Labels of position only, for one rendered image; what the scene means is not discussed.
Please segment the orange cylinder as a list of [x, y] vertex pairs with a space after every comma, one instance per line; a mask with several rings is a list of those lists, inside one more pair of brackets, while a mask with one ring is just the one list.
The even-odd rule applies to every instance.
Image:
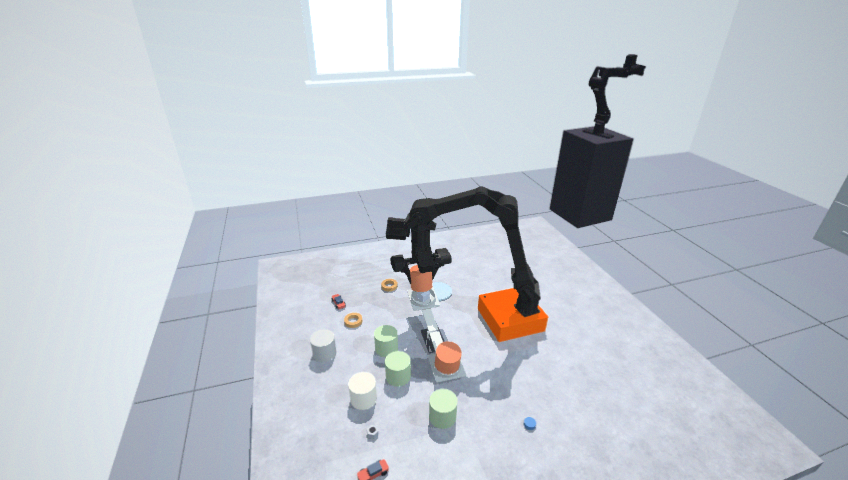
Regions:
[[432, 272], [420, 273], [418, 265], [410, 268], [411, 289], [416, 292], [426, 292], [432, 289]]
[[462, 351], [453, 342], [442, 342], [436, 349], [435, 368], [443, 374], [454, 374], [459, 370]]

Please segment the orange ring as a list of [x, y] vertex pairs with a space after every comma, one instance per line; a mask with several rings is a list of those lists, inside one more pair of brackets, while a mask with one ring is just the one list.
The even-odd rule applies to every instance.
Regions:
[[[358, 321], [349, 322], [349, 320], [352, 319], [352, 318], [356, 318], [356, 319], [358, 319]], [[362, 324], [362, 322], [363, 322], [362, 316], [359, 313], [350, 313], [350, 314], [347, 314], [344, 318], [345, 326], [349, 327], [349, 328], [359, 327]]]
[[[388, 286], [385, 286], [386, 284], [393, 284], [393, 286], [389, 286], [389, 287], [388, 287]], [[388, 291], [388, 292], [396, 290], [396, 289], [397, 289], [397, 286], [398, 286], [398, 283], [397, 283], [397, 281], [396, 281], [396, 280], [394, 280], [394, 279], [385, 279], [385, 280], [383, 280], [383, 281], [382, 281], [382, 283], [381, 283], [381, 288], [382, 288], [384, 291]]]

